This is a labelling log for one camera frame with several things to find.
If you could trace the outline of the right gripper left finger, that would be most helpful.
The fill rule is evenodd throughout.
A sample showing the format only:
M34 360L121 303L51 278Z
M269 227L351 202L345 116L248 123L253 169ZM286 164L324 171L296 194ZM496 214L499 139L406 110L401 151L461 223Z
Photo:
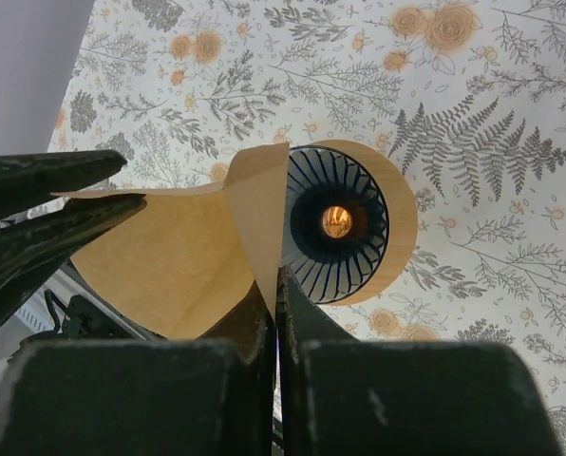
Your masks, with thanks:
M274 323L248 293L190 341L41 341L0 382L0 455L268 455Z

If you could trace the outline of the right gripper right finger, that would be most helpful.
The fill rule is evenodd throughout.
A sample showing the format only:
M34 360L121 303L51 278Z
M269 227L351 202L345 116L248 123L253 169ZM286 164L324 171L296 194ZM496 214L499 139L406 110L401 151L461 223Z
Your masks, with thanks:
M276 325L288 455L558 455L536 383L491 342L365 342L280 270Z

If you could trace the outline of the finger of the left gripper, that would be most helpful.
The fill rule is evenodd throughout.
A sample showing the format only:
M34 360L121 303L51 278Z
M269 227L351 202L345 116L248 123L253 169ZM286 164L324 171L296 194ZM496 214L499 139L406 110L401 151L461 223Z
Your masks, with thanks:
M0 220L104 181L126 165L116 150L0 156Z
M0 327L77 251L138 214L143 194L69 199L57 212L0 230Z

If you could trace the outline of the orange glass dripper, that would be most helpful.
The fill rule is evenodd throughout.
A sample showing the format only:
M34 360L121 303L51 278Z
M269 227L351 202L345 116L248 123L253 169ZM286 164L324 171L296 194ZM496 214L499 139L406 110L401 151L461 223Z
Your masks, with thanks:
M327 238L344 238L353 228L352 214L342 206L330 206L321 215L320 226Z

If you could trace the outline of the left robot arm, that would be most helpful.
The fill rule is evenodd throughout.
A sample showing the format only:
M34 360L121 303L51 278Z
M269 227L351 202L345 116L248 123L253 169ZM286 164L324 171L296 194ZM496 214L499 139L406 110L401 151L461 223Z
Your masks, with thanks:
M65 302L47 281L82 247L138 214L144 193L69 200L63 209L24 219L28 210L61 193L83 190L117 174L127 164L115 150L0 156L0 329L35 293L52 320L35 341L88 337L120 338L127 332L88 299Z

